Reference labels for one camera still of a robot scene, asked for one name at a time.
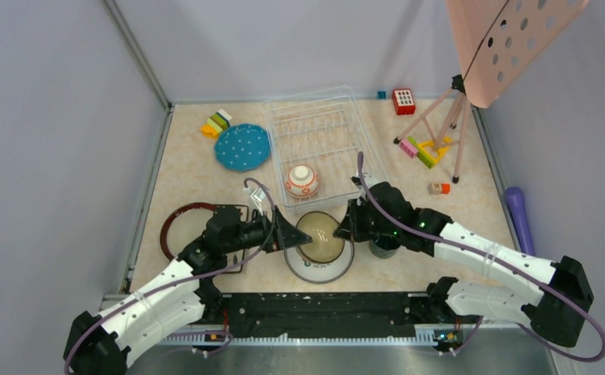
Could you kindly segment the brown flower glazed bowl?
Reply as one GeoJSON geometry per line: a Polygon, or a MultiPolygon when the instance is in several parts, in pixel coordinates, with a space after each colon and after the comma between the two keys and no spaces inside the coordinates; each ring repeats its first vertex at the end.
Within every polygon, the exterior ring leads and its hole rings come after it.
{"type": "Polygon", "coordinates": [[[343,252],[344,240],[334,237],[339,222],[326,212],[308,212],[297,222],[297,229],[312,239],[311,243],[297,247],[302,259],[311,263],[327,264],[335,261],[343,252]]]}

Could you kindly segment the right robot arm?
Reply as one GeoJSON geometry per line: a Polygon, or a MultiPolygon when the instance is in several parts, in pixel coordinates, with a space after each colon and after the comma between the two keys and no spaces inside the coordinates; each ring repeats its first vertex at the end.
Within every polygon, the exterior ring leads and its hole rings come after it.
{"type": "Polygon", "coordinates": [[[588,321],[593,293],[583,265],[565,256],[559,261],[517,252],[467,229],[450,216],[415,208],[401,191],[383,181],[352,177],[359,198],[335,230],[338,238],[373,242],[387,251],[406,248],[466,266],[498,283],[487,287],[442,277],[429,287],[429,312],[440,322],[456,315],[509,320],[565,348],[578,343],[588,321]]]}

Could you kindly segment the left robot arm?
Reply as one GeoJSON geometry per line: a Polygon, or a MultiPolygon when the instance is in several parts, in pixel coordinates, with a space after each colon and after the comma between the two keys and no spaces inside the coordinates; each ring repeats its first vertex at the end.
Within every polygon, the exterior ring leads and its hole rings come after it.
{"type": "Polygon", "coordinates": [[[230,270],[229,253],[277,252],[311,243],[279,208],[253,212],[246,221],[234,205],[219,205],[202,234],[141,289],[110,308],[83,312],[70,328],[64,349],[66,374],[125,374],[151,347],[176,330],[218,319],[222,292],[214,276],[230,270]]]}

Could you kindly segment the orange patterned white bowl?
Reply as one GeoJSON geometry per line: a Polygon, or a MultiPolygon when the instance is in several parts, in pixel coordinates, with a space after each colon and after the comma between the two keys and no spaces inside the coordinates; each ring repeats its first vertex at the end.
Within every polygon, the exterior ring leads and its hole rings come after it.
{"type": "Polygon", "coordinates": [[[311,197],[319,189],[319,177],[310,166],[298,164],[289,170],[284,187],[294,197],[311,197]]]}

